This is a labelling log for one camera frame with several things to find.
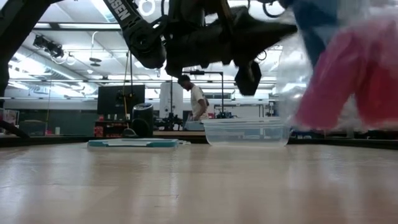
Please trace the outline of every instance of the teal tray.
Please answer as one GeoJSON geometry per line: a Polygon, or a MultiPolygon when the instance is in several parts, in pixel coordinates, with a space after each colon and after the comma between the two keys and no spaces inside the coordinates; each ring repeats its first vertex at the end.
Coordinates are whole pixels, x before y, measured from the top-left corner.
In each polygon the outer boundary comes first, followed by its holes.
{"type": "Polygon", "coordinates": [[[88,147],[177,147],[178,139],[104,139],[90,140],[88,147]]]}

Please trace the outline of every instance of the ceiling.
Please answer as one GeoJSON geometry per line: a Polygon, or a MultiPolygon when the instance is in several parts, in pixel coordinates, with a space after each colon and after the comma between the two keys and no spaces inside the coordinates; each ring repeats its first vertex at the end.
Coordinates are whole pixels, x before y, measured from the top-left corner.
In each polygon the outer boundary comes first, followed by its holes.
{"type": "MultiPolygon", "coordinates": [[[[160,17],[160,0],[137,0],[141,5],[140,11],[144,19],[151,22],[160,17]]],[[[4,5],[6,0],[0,0],[0,4],[4,5]]],[[[247,6],[246,0],[229,0],[230,6],[247,6]]],[[[168,0],[165,1],[165,11],[168,10],[168,0]]],[[[279,4],[275,3],[269,8],[273,14],[279,14],[283,9],[279,4]]],[[[262,11],[261,3],[257,1],[251,2],[249,10],[255,18],[267,20],[268,18],[262,11]]],[[[215,16],[208,16],[207,22],[211,22],[215,16]]],[[[64,0],[52,4],[47,12],[42,16],[35,29],[26,38],[21,49],[15,56],[12,64],[14,71],[11,73],[12,79],[31,79],[32,82],[14,82],[14,88],[20,88],[21,85],[37,85],[35,79],[47,78],[57,80],[64,88],[78,91],[79,86],[84,86],[85,90],[94,93],[98,86],[112,85],[111,81],[98,83],[71,83],[70,80],[100,80],[107,77],[109,80],[115,80],[120,85],[120,81],[125,77],[126,67],[129,67],[126,53],[127,47],[119,33],[119,27],[114,24],[115,20],[104,5],[103,0],[64,0]],[[54,30],[53,25],[56,24],[58,30],[54,30]],[[35,36],[43,35],[48,40],[62,45],[65,52],[64,58],[54,59],[43,50],[34,47],[33,41],[35,36]],[[93,67],[89,58],[99,58],[102,60],[100,67],[93,67]],[[16,72],[21,67],[24,73],[16,72]]],[[[278,71],[279,57],[282,52],[282,46],[276,46],[267,50],[267,57],[261,61],[261,70],[263,75],[263,83],[260,89],[271,90],[275,82],[275,76],[278,71]]],[[[132,79],[134,82],[145,83],[151,80],[158,80],[159,83],[152,84],[151,87],[158,88],[162,80],[169,80],[170,77],[163,70],[149,70],[144,68],[134,58],[132,59],[132,79]]],[[[220,63],[214,63],[206,69],[213,72],[224,72],[224,80],[232,81],[237,72],[234,65],[222,66],[220,63]]],[[[217,74],[194,76],[195,80],[221,80],[217,74]]],[[[221,84],[201,84],[203,88],[211,86],[212,88],[221,88],[221,84]]],[[[227,84],[227,87],[234,88],[233,82],[227,84]]]]}

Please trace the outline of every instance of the white t-shirt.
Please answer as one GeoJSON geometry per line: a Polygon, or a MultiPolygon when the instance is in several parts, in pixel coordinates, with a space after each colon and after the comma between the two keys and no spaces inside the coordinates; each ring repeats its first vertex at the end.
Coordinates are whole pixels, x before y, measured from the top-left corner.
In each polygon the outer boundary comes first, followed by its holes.
{"type": "MultiPolygon", "coordinates": [[[[204,100],[206,103],[205,95],[203,91],[196,85],[194,85],[191,89],[191,106],[192,106],[192,115],[196,117],[200,112],[201,106],[199,104],[199,100],[204,100]]],[[[200,116],[200,119],[208,119],[209,116],[207,114],[207,110],[200,116]]]]}

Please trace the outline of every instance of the speaker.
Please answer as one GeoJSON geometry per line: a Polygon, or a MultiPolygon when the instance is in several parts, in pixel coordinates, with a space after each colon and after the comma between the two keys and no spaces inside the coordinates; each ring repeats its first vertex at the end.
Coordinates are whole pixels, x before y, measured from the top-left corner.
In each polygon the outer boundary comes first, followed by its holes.
{"type": "Polygon", "coordinates": [[[140,103],[132,109],[131,129],[141,138],[154,136],[154,106],[140,103]]]}

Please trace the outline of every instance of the table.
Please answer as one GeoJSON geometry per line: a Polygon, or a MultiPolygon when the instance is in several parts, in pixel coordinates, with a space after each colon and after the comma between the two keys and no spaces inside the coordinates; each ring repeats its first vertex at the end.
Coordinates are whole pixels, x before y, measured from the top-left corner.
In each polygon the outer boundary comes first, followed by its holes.
{"type": "Polygon", "coordinates": [[[398,223],[398,153],[192,144],[0,151],[2,224],[398,223]]]}

